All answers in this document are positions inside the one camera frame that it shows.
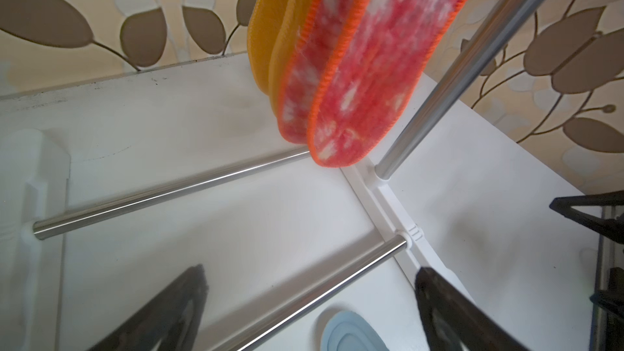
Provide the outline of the red insole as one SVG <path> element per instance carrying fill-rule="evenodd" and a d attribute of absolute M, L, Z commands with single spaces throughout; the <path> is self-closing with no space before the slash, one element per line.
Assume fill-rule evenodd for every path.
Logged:
<path fill-rule="evenodd" d="M 280 134 L 294 144 L 307 138 L 310 109 L 354 0 L 312 0 L 300 39 L 281 82 Z"/>
<path fill-rule="evenodd" d="M 349 167 L 379 144 L 465 2 L 367 0 L 349 18 L 310 109 L 307 142 L 318 165 Z"/>

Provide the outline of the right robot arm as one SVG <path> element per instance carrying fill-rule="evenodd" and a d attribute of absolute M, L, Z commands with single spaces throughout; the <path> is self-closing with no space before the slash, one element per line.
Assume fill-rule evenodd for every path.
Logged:
<path fill-rule="evenodd" d="M 599 235 L 589 349 L 623 349 L 623 192 L 554 198 L 549 208 Z"/>

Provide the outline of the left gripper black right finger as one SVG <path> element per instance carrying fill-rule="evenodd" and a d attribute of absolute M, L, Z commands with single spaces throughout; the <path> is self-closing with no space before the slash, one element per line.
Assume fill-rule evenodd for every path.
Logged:
<path fill-rule="evenodd" d="M 414 293 L 429 349 L 526 349 L 435 269 L 419 269 Z"/>

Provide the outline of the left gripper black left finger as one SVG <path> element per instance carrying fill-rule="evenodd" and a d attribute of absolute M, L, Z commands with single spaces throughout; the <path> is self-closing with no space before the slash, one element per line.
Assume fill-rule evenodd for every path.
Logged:
<path fill-rule="evenodd" d="M 191 350 L 209 286 L 203 265 L 192 266 L 92 350 Z"/>

